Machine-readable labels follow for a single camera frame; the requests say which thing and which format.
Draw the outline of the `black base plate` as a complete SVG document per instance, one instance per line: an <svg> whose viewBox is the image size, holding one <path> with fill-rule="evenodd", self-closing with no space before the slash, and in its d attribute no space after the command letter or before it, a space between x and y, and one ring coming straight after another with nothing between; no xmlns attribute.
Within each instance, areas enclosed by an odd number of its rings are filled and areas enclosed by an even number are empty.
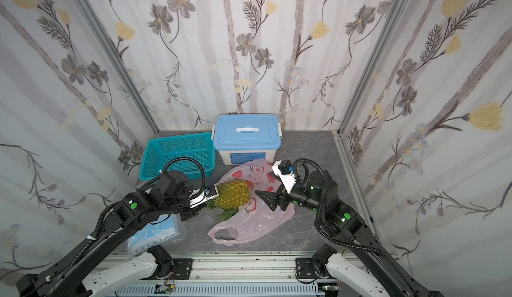
<svg viewBox="0 0 512 297"><path fill-rule="evenodd" d="M296 258L295 273L297 275L297 278L300 280L318 279L318 275L313 266L312 257Z"/></svg>
<svg viewBox="0 0 512 297"><path fill-rule="evenodd" d="M189 280L193 270L192 258L174 258L170 262L170 269L165 273L165 279Z"/></svg>

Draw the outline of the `aluminium mounting rail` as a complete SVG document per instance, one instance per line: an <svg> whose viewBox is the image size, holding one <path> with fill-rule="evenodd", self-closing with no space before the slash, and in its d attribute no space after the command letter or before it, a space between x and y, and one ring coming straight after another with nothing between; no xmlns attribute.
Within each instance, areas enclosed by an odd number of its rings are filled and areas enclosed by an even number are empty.
<svg viewBox="0 0 512 297"><path fill-rule="evenodd" d="M189 280L165 279L170 269L169 261L165 266L157 263L152 254L144 253L125 263L110 269L91 273L84 280L88 288L93 289L92 296L110 296L109 294L131 284L174 284L188 283L273 283L298 282L300 284L316 283L318 289L325 293L342 293L343 289L359 293L336 278L325 277L313 280L300 280L295 273L295 259L305 258L293 254L270 254L259 256L200 254L190 256L193 270Z"/></svg>

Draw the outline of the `small green circuit board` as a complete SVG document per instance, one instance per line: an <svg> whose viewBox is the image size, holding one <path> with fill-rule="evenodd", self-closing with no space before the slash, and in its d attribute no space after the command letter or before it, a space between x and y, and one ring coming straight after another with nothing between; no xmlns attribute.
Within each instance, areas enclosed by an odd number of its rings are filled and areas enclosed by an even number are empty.
<svg viewBox="0 0 512 297"><path fill-rule="evenodd" d="M156 294L171 294L175 291L175 285L174 284L163 284L160 286L155 287L155 293Z"/></svg>

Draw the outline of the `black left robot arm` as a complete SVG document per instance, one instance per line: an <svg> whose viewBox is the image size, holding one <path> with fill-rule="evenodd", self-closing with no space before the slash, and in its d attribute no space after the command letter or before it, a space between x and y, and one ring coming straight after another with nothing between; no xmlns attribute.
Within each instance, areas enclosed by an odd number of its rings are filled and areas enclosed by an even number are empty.
<svg viewBox="0 0 512 297"><path fill-rule="evenodd" d="M162 215L181 214L208 191L195 189L185 174L164 171L106 207L92 233L61 260L39 274L26 274L16 284L20 296L92 296L86 277L119 245Z"/></svg>

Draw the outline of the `pink plastic bag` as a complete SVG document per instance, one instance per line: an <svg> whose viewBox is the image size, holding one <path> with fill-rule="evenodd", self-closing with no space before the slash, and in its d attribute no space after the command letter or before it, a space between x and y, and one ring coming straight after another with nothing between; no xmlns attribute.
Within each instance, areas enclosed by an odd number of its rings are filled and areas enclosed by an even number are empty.
<svg viewBox="0 0 512 297"><path fill-rule="evenodd" d="M245 180L250 187L249 202L240 207L229 220L216 224L208 236L216 244L234 246L246 244L270 234L295 215L293 206L286 211L272 211L255 193L257 190L276 192L282 183L271 176L271 165L263 159L256 159L236 166L225 174L216 186L232 180Z"/></svg>

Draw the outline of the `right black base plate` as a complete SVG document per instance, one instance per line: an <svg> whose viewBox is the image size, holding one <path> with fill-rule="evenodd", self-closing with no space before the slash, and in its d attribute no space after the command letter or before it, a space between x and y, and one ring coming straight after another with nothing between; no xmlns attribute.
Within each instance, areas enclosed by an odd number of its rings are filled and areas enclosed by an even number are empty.
<svg viewBox="0 0 512 297"><path fill-rule="evenodd" d="M296 258L295 273L297 275L297 278L300 280L318 279L318 275L313 266L312 257Z"/></svg>

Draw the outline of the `teal plastic basket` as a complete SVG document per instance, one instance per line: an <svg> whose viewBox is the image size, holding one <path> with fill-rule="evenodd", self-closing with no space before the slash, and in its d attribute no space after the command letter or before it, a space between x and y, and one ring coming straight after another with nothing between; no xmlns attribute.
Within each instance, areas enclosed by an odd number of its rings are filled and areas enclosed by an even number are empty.
<svg viewBox="0 0 512 297"><path fill-rule="evenodd" d="M156 177L164 166L179 157L198 161L205 176L210 177L215 168L215 149L210 132L155 138L148 142L139 169L139 179L149 181Z"/></svg>

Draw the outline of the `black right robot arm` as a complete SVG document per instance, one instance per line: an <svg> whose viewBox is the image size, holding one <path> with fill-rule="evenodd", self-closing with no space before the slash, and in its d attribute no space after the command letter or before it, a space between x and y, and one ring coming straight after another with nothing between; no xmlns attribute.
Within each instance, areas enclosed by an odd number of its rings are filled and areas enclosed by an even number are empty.
<svg viewBox="0 0 512 297"><path fill-rule="evenodd" d="M271 210L301 206L316 213L315 229L329 241L312 257L320 278L336 278L360 296L441 296L412 277L382 246L364 219L339 199L328 172L309 173L301 184L282 175L276 192L256 194Z"/></svg>

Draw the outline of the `blue lidded storage box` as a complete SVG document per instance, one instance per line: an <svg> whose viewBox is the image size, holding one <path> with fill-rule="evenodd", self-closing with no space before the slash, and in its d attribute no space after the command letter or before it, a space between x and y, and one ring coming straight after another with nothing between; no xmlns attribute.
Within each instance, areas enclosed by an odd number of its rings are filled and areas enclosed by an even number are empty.
<svg viewBox="0 0 512 297"><path fill-rule="evenodd" d="M226 166L256 159L273 163L281 147L281 124L273 114L221 115L213 126L213 147Z"/></svg>

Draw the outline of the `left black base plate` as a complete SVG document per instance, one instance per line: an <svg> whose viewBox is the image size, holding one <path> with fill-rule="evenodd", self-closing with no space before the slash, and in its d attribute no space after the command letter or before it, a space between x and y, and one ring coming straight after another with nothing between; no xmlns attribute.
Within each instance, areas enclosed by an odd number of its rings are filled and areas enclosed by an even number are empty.
<svg viewBox="0 0 512 297"><path fill-rule="evenodd" d="M165 279L189 280L193 270L192 258L174 258L170 262L170 269L165 273Z"/></svg>

